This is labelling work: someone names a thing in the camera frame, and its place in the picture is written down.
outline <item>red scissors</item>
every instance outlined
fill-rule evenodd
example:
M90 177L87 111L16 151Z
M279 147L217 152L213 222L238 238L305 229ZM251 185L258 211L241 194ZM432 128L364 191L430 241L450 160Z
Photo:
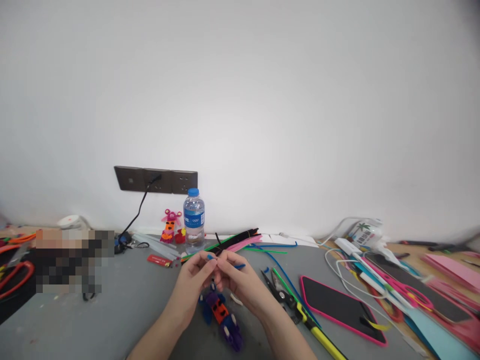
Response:
M379 269L378 266L375 266L374 264L372 264L371 261L369 261L369 264L370 266L373 267L373 269L377 272L377 274L379 274L383 278L383 280L386 281L388 285L390 285L401 296L403 296L408 301L408 303L412 305L414 308L418 308L419 306L421 306L422 308L428 311L434 310L434 304L430 301L430 299L425 295L423 295L416 288L411 287L409 285L405 285L404 283L401 283L400 281L395 280L386 272Z
M18 288L25 284L27 280L30 279L34 274L34 265L30 261L21 261L25 253L28 251L28 248L28 243L24 243L22 245L7 245L0 248L0 254L8 251L14 251L15 249L17 249L13 257L9 261L8 265L1 267L2 270L0 272L0 300L6 298L7 296L15 292ZM22 268L27 269L27 272L23 276L23 278L18 283L11 286L11 288L9 288L7 291L2 292L2 289Z

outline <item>light blue paper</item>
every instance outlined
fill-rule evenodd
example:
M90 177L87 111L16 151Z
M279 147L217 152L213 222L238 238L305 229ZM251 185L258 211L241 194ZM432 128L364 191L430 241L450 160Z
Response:
M415 323L429 345L441 360L478 360L480 359L463 342L448 330L437 324L418 308L407 309L407 315Z

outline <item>pink toy figure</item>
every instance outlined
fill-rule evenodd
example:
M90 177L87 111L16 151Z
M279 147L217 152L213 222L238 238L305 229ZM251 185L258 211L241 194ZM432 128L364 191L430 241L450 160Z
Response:
M179 211L176 214L169 209L165 210L166 216L162 219L162 221L166 221L165 230L161 232L160 240L164 243L171 244L174 240L174 233L175 233L175 222L178 226L180 226L180 217L182 216L182 212Z

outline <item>smartphone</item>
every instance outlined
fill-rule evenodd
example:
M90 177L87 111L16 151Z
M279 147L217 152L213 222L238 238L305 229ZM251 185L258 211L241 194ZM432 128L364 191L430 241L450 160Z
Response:
M465 320L470 320L472 317L467 312L463 311L450 300L446 299L432 288L425 285L409 272L403 270L398 265L388 261L381 254L374 254L368 252L365 258L372 262L376 267L384 273L390 275L398 282L411 286L425 295L433 304L433 311L439 317L448 321L449 323L460 323Z
M387 346L384 334L369 324L377 320L362 301L306 276L300 278L300 285L312 311L381 347Z

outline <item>wall socket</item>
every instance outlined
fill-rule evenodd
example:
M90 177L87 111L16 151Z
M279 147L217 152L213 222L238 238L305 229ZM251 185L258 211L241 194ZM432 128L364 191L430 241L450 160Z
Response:
M163 170L130 166L114 166L120 190L144 192L149 182L158 175L161 178L149 188L149 193L188 194L190 188L198 187L196 171Z
M150 185L150 190L148 192L170 194L172 192L172 172L170 170L144 168L143 180L145 183L145 189L147 189L149 182L155 179L158 175L161 175L161 179Z
M198 187L199 173L196 171L171 171L171 192L188 194L189 189Z

